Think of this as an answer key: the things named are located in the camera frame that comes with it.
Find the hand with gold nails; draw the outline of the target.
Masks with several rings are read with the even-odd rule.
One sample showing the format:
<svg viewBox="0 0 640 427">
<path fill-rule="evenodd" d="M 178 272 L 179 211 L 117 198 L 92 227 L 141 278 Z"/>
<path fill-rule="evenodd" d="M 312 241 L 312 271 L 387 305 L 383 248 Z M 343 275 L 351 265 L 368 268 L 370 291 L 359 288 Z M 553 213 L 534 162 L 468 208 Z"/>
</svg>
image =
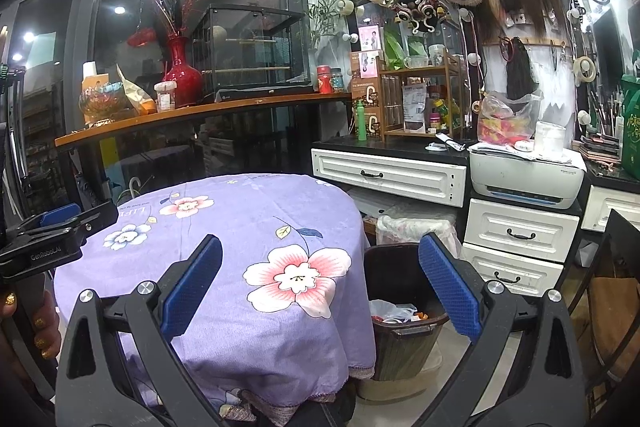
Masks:
<svg viewBox="0 0 640 427">
<path fill-rule="evenodd" d="M 17 297 L 14 291 L 1 296 L 1 317 L 12 317 L 17 309 Z M 52 294 L 47 289 L 43 293 L 42 306 L 32 314 L 32 325 L 35 327 L 35 346 L 45 360 L 55 359 L 61 350 L 62 336 L 60 332 L 60 316 L 55 309 Z"/>
</svg>

